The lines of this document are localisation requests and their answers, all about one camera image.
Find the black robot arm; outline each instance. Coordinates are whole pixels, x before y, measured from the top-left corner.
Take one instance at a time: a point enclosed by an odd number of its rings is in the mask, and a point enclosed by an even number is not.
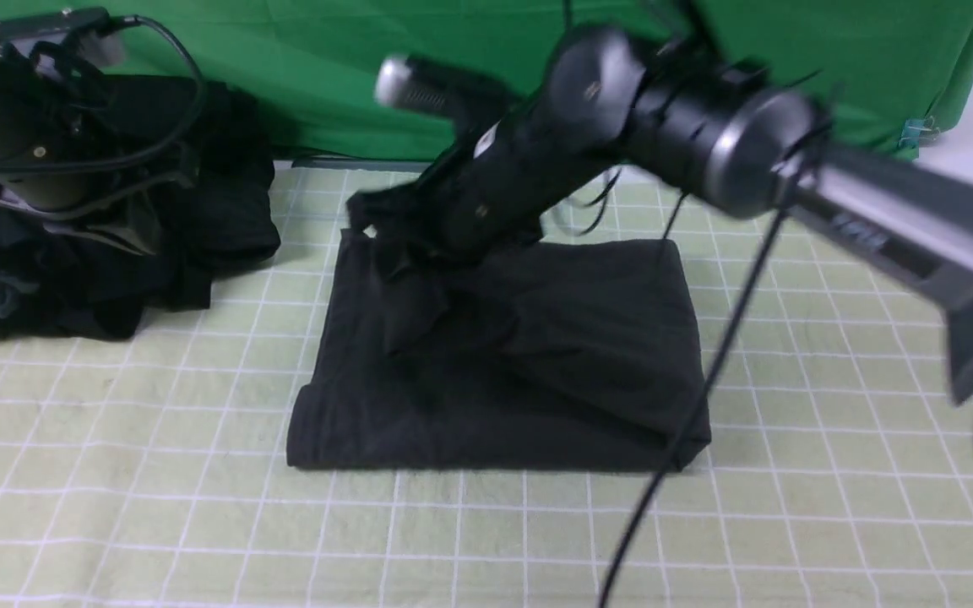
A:
[[[409,100],[427,93],[474,96],[440,85],[426,59],[386,65],[376,97],[391,107],[421,109]],[[792,218],[942,309],[950,396],[973,395],[973,185],[838,143],[807,145],[827,112],[772,85],[761,65],[610,24],[570,30],[534,94],[491,107],[497,115],[478,123],[493,127],[457,138],[399,216],[432,257],[474,263],[625,161],[740,220],[771,211],[792,185]]]
[[[142,24],[184,57],[198,89],[165,141],[136,150],[139,143],[101,119],[113,96],[101,68],[123,59],[118,32]],[[194,185],[197,158],[179,139],[204,102],[197,65],[151,19],[85,8],[1,22],[0,207],[39,220],[51,232],[155,253],[162,227],[149,190]]]

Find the green backdrop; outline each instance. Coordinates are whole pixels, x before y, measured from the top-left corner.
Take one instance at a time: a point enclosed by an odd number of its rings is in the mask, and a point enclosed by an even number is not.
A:
[[[0,0],[0,19],[67,0]],[[534,88],[563,30],[561,0],[96,0],[161,20],[210,78],[262,100],[275,142],[375,159],[432,158],[449,142],[432,119],[379,108],[378,65],[417,52]],[[577,20],[656,32],[636,0],[574,0]],[[731,57],[761,57],[787,81],[845,84],[839,138],[892,151],[904,120],[956,124],[973,81],[973,0],[703,0]],[[184,73],[149,32],[127,34],[125,70]]]

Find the black cloth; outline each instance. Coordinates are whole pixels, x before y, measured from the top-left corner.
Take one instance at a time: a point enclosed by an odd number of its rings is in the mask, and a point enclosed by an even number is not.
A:
[[[109,77],[116,96],[105,119],[131,147],[166,136],[186,111],[193,82]],[[213,82],[186,143],[198,151],[195,188],[150,190],[165,237],[154,257],[53,235],[0,208],[0,339],[15,335],[128,339],[147,307],[208,308],[212,281],[273,257],[280,236],[268,189],[273,153],[258,102]]]
[[[672,242],[513,245],[430,269],[346,230],[287,464],[648,472],[702,383]],[[699,407],[676,470],[711,440]]]

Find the table surface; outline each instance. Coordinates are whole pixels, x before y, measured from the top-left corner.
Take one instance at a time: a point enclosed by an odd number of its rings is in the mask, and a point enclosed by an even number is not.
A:
[[[592,605],[642,477],[285,465],[341,203],[408,177],[280,171],[285,245],[209,311],[0,344],[0,605]],[[619,185],[583,240],[657,238],[673,197]],[[760,227],[681,212],[707,350]],[[789,227],[617,605],[973,605],[973,403],[941,353],[933,308]]]

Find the grid mat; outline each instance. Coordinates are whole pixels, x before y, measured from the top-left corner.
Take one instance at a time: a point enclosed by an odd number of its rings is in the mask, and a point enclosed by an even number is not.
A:
[[[0,605],[594,604],[644,477],[285,466],[341,201],[407,177],[282,171],[285,245],[211,311],[152,315],[128,344],[0,344]],[[583,240],[657,238],[673,196],[619,185]],[[706,350],[761,226],[681,212]],[[943,396],[941,335],[935,309],[789,227],[713,445],[665,483],[615,605],[973,605],[973,405]]]

